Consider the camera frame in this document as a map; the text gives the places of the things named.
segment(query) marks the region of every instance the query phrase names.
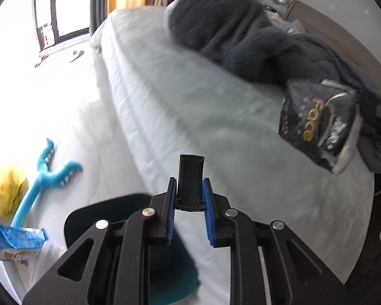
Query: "blue stuffed toy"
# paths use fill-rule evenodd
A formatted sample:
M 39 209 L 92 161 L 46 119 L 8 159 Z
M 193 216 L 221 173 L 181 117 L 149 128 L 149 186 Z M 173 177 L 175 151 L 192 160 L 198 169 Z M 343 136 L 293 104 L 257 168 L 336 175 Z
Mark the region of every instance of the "blue stuffed toy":
M 41 191 L 49 186 L 63 187 L 65 183 L 69 181 L 69 177 L 74 173 L 74 171 L 83 170 L 79 163 L 69 161 L 61 171 L 57 173 L 50 172 L 48 169 L 48 163 L 50 162 L 51 155 L 53 153 L 54 142 L 47 139 L 47 147 L 42 151 L 37 162 L 38 176 L 21 201 L 11 223 L 11 227 L 22 227 L 28 212 Z

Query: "black window frame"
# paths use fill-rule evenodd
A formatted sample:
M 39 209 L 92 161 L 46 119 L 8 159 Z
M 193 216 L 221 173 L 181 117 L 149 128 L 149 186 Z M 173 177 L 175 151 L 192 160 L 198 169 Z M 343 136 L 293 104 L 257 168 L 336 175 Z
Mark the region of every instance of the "black window frame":
M 54 44 L 52 44 L 51 46 L 45 47 L 44 42 L 41 41 L 41 36 L 39 33 L 39 27 L 38 27 L 38 21 L 37 21 L 37 0 L 33 0 L 33 17 L 34 17 L 35 28 L 36 28 L 36 38 L 39 43 L 41 52 L 45 49 L 52 48 L 56 46 L 57 44 L 60 44 L 67 40 L 74 39 L 85 34 L 89 34 L 89 27 L 86 27 L 84 29 L 79 29 L 77 31 L 60 36 L 59 30 L 58 30 L 58 20 L 56 18 L 56 0 L 50 0 L 50 9 L 51 9 L 51 25 L 52 25 L 52 31 L 54 33 Z

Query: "silver screw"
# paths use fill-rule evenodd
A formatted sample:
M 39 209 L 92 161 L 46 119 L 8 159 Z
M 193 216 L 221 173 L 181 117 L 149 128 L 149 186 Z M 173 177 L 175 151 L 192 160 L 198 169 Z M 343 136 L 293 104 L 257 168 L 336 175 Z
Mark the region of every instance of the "silver screw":
M 285 227 L 285 224 L 282 221 L 274 221 L 272 223 L 272 228 L 281 231 Z
M 99 220 L 96 223 L 97 229 L 105 229 L 109 225 L 109 222 L 107 220 Z
M 228 217 L 235 217 L 236 215 L 239 214 L 239 212 L 236 210 L 236 209 L 227 209 L 225 214 L 228 216 Z
M 151 217 L 155 214 L 155 210 L 152 208 L 152 207 L 146 207 L 143 211 L 142 211 L 142 215 L 143 216 L 146 216 L 146 217 Z

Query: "teal stool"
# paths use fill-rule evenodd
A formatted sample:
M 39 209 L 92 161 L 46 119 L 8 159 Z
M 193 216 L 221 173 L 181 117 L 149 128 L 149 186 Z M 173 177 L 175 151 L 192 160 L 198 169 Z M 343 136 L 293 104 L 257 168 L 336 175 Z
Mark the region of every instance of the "teal stool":
M 65 221 L 64 236 L 69 248 L 96 221 L 111 223 L 128 219 L 149 206 L 151 196 L 135 193 L 92 204 L 72 212 Z M 170 247 L 151 247 L 149 251 L 149 298 L 151 305 L 168 305 L 195 291 L 197 270 L 181 238 L 174 230 Z

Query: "sliding glass door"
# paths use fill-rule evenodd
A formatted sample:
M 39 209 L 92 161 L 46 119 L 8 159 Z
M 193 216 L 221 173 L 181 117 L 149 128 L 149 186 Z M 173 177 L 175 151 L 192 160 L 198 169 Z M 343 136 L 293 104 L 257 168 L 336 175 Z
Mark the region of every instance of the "sliding glass door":
M 90 0 L 33 0 L 41 50 L 89 32 Z

